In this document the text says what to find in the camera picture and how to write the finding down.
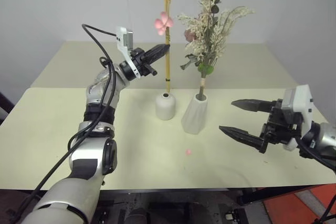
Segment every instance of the table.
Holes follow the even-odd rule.
[[[115,63],[123,61],[116,43],[103,43]],[[154,43],[136,44],[148,50]],[[198,89],[200,73],[194,66],[182,70],[187,61],[185,44],[171,45],[171,87]],[[63,44],[46,68],[31,85],[37,88],[86,88],[93,82],[102,66],[103,56],[93,42],[68,41]],[[165,61],[152,64],[158,74],[135,79],[132,89],[161,89],[165,87]],[[216,64],[214,72],[206,78],[207,89],[267,89],[291,88],[297,83],[264,44],[228,44],[225,55]]]
[[[237,99],[275,100],[284,89],[207,89],[205,128],[185,133],[182,115],[196,90],[176,89],[176,116],[155,117],[154,99],[162,90],[125,89],[115,117],[117,170],[103,190],[270,187],[335,183],[334,173],[318,162],[270,144],[266,153],[240,144],[219,129],[234,126],[258,135],[267,113],[240,110]],[[0,126],[0,188],[33,189],[66,152],[85,111],[84,88],[30,88]],[[325,119],[314,111],[314,120]],[[68,176],[67,162],[43,189]]]

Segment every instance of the pink flower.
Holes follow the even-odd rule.
[[[196,39],[195,33],[192,33],[190,30],[184,31],[184,37],[188,42],[192,42],[193,40]]]
[[[155,28],[158,30],[157,33],[159,35],[163,35],[164,32],[166,31],[167,27],[172,27],[173,26],[173,20],[167,15],[166,12],[161,13],[161,19],[156,19],[155,20]]]

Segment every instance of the pink artificial flower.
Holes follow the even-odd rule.
[[[156,19],[155,20],[155,28],[158,30],[157,33],[159,35],[163,35],[164,32],[166,31],[167,27],[172,27],[173,26],[173,20],[167,15],[166,12],[161,13],[161,19]]]

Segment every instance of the white ceramic vase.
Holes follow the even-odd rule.
[[[198,134],[204,128],[208,105],[206,95],[204,101],[200,101],[196,96],[197,94],[191,99],[181,120],[184,131],[191,134]]]
[[[155,114],[161,120],[169,120],[174,117],[176,99],[171,93],[164,92],[155,99]]]

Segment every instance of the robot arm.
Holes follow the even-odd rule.
[[[114,112],[119,101],[119,93],[129,85],[129,81],[156,75],[150,66],[165,55],[170,45],[161,44],[145,52],[140,48],[133,50],[132,32],[117,28],[118,49],[123,53],[125,61],[114,65],[116,85],[108,112],[96,125],[90,135],[79,145],[69,157],[71,174],[54,184],[37,203],[34,210],[25,218],[24,224],[30,223],[90,223],[96,209],[100,187],[105,175],[112,173],[117,166],[117,144],[114,138]],[[84,120],[79,124],[79,131],[86,128],[101,113],[111,95],[113,80],[109,79],[107,69],[100,72],[94,83],[87,88],[87,104]]]
[[[266,112],[269,117],[260,137],[234,127],[220,126],[226,135],[261,153],[265,153],[268,143],[282,143],[289,151],[298,147],[300,156],[314,158],[336,170],[336,128],[312,120],[313,98],[308,85],[286,90],[283,99],[277,101],[244,99],[234,101],[232,105],[247,111]]]

